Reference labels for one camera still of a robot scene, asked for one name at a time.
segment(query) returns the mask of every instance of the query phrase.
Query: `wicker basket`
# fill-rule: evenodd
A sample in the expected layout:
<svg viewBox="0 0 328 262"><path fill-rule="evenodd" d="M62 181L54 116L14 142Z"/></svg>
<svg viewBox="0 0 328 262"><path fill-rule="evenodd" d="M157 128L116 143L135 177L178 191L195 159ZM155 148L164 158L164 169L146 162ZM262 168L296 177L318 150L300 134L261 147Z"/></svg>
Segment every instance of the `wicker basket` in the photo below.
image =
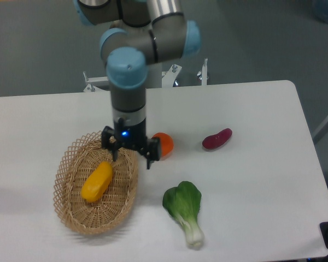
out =
<svg viewBox="0 0 328 262"><path fill-rule="evenodd" d="M100 162L108 161L113 167L113 179L94 203L86 202L80 195L88 176ZM121 148L118 159L101 149L101 132L88 134L68 148L61 160L55 180L54 207L67 227L81 234L104 233L119 223L129 213L137 189L136 153Z"/></svg>

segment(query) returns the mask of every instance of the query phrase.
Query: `metal bracket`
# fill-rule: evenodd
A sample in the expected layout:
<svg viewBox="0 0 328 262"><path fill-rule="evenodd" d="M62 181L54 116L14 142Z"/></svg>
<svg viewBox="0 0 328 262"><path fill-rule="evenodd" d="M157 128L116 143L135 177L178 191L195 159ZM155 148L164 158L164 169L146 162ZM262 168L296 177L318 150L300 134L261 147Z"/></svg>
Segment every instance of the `metal bracket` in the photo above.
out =
<svg viewBox="0 0 328 262"><path fill-rule="evenodd" d="M178 86L177 76L180 74L182 67L173 64L167 72L162 72L162 87ZM100 78L88 78L86 72L83 72L86 87L83 92L99 92L109 90L108 77L103 76Z"/></svg>
<svg viewBox="0 0 328 262"><path fill-rule="evenodd" d="M173 87L176 86L176 78L180 74L182 67L178 64L173 64L168 72L165 73L164 77L162 78L162 88Z"/></svg>

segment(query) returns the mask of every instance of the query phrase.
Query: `orange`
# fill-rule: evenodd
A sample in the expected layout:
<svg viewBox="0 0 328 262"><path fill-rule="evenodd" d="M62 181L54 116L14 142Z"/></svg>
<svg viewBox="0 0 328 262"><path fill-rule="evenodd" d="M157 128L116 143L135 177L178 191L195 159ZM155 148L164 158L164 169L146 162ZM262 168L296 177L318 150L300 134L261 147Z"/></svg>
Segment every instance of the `orange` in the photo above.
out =
<svg viewBox="0 0 328 262"><path fill-rule="evenodd" d="M152 138L160 139L160 146L162 147L162 157L169 154L174 149L174 141L168 134L156 133Z"/></svg>

